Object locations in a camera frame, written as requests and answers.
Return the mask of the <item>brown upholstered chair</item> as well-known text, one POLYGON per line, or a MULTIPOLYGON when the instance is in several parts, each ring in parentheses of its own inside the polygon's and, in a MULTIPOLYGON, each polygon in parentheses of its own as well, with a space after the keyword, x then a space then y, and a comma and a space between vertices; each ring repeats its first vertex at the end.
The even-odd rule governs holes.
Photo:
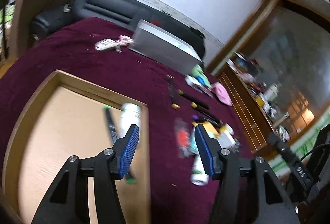
POLYGON ((8 58, 17 59, 28 50, 29 25, 45 9, 56 8, 69 0, 15 0, 15 11, 8 40, 8 58))

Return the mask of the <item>pink fluffy cloth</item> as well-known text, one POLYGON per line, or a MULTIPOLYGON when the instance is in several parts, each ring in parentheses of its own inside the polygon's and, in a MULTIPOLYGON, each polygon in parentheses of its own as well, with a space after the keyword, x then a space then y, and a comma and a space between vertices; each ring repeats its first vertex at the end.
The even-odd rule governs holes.
POLYGON ((221 83, 215 82, 214 84, 212 84, 211 91, 216 95, 216 97, 218 98, 218 100, 221 103, 223 103, 227 106, 232 106, 232 100, 231 100, 227 90, 221 83))

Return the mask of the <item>green capped black marker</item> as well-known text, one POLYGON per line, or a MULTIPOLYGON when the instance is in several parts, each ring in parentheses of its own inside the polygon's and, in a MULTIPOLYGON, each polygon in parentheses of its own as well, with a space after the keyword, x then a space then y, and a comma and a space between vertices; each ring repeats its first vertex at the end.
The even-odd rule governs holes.
MULTIPOLYGON (((112 144, 116 142, 116 140, 119 138, 119 135, 117 133, 117 129, 114 123, 114 120, 112 119, 112 114, 110 107, 104 107, 105 117, 107 121, 107 127, 110 134, 110 139, 112 141, 112 144)), ((137 182, 137 179, 132 174, 131 170, 128 171, 127 175, 125 175, 125 180, 128 184, 134 184, 137 182)))

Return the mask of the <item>white tube bottle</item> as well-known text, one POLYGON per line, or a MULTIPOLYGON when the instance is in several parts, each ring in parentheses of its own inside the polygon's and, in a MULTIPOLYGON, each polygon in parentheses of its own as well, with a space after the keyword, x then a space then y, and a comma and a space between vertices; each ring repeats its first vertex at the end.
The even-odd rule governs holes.
POLYGON ((207 185, 209 181, 209 176, 205 173, 204 166, 199 155, 194 157, 190 181, 192 184, 197 186, 207 185))

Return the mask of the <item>green cloth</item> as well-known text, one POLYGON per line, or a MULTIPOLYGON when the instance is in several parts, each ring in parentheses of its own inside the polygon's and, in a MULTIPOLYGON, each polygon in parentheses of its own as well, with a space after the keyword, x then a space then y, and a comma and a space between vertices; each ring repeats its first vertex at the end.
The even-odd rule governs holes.
POLYGON ((207 78, 207 76, 204 74, 203 69, 201 66, 196 65, 191 70, 191 76, 194 77, 200 84, 210 88, 211 84, 207 78))

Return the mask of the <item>yellow snack packet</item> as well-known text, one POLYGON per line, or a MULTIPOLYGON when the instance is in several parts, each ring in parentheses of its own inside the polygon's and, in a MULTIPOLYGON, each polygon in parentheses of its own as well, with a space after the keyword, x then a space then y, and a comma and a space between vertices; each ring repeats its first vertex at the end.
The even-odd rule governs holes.
POLYGON ((208 135, 213 139, 220 139, 226 137, 225 132, 220 132, 220 129, 216 129, 210 122, 206 121, 201 123, 204 129, 207 131, 208 135))

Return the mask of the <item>teal cartoon tissue pack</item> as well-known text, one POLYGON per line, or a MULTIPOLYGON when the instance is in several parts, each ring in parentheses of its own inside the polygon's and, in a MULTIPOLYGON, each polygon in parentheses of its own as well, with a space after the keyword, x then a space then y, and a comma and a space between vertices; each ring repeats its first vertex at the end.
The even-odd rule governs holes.
POLYGON ((192 128, 189 144, 189 152, 191 155, 199 155, 199 150, 195 141, 195 126, 192 128))

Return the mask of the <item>white power adapter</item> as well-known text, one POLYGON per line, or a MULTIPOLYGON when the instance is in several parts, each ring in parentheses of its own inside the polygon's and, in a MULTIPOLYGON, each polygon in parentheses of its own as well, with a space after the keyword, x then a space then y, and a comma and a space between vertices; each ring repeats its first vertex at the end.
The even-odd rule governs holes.
POLYGON ((203 86, 196 78, 189 75, 185 77, 185 81, 192 88, 200 89, 203 86))

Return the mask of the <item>white key fob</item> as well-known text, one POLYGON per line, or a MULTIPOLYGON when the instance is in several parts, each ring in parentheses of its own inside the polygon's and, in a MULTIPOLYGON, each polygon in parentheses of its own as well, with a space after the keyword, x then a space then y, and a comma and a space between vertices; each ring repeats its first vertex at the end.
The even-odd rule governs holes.
POLYGON ((119 43, 112 39, 104 39, 95 43, 95 50, 105 51, 119 46, 119 43))

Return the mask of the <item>purple capped black marker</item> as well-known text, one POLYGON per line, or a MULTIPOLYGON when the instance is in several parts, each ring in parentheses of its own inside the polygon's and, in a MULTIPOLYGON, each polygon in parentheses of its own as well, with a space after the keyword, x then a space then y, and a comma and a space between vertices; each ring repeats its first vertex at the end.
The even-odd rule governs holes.
POLYGON ((213 125, 215 128, 220 128, 222 127, 223 125, 223 122, 220 120, 219 122, 211 119, 211 118, 208 118, 208 117, 201 117, 201 116, 198 116, 196 114, 194 114, 192 116, 192 119, 195 123, 207 123, 209 122, 211 125, 213 125))

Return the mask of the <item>wooden brick pattern cabinet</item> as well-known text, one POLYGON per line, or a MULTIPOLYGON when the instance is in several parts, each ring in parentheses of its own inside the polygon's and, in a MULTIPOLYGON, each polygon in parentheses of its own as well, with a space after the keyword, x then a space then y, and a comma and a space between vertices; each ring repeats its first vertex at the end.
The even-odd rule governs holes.
POLYGON ((256 82, 248 72, 248 65, 249 62, 236 53, 224 64, 216 78, 231 98, 252 154, 271 160, 277 151, 267 142, 267 138, 270 133, 279 135, 280 121, 271 119, 271 113, 266 112, 269 104, 262 96, 266 85, 256 82))

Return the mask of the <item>maroon bed blanket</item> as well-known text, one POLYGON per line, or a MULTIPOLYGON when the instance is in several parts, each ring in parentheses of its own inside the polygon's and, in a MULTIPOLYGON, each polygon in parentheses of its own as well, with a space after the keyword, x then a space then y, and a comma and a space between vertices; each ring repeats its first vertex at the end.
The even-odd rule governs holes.
POLYGON ((235 109, 189 87, 184 77, 129 49, 121 53, 96 51, 95 43, 132 32, 99 19, 87 18, 64 27, 21 56, 1 78, 1 153, 14 125, 37 87, 54 70, 62 70, 145 103, 149 110, 152 223, 207 223, 218 183, 198 187, 190 182, 192 160, 181 159, 174 121, 191 120, 194 113, 183 99, 171 107, 166 77, 179 89, 209 104, 211 112, 229 124, 243 157, 251 157, 244 128, 235 109))

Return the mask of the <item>white plastic bottle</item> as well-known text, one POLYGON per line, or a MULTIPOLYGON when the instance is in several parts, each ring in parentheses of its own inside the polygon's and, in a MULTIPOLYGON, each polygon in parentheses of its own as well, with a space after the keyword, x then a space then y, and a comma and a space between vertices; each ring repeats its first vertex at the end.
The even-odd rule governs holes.
POLYGON ((133 103, 124 103, 121 106, 119 118, 119 138, 123 138, 131 125, 141 126, 141 108, 133 103))

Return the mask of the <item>cardboard box tray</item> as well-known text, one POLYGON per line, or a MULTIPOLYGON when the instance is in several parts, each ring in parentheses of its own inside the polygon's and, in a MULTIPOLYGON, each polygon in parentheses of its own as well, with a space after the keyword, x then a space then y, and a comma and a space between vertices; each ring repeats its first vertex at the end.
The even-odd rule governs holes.
POLYGON ((140 107, 140 140, 131 163, 137 182, 116 182, 127 223, 149 223, 148 107, 87 80, 52 72, 36 89, 11 133, 2 175, 2 190, 22 219, 31 223, 55 175, 72 155, 84 159, 111 147, 104 109, 119 125, 122 105, 140 107))

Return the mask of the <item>orange item clear wrapper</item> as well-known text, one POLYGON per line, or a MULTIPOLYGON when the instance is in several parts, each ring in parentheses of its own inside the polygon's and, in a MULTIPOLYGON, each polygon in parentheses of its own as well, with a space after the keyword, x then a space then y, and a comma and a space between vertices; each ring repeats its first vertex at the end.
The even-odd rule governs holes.
POLYGON ((182 159, 188 157, 190 146, 190 133, 187 123, 181 118, 176 118, 176 120, 174 121, 174 132, 178 145, 178 156, 182 159))

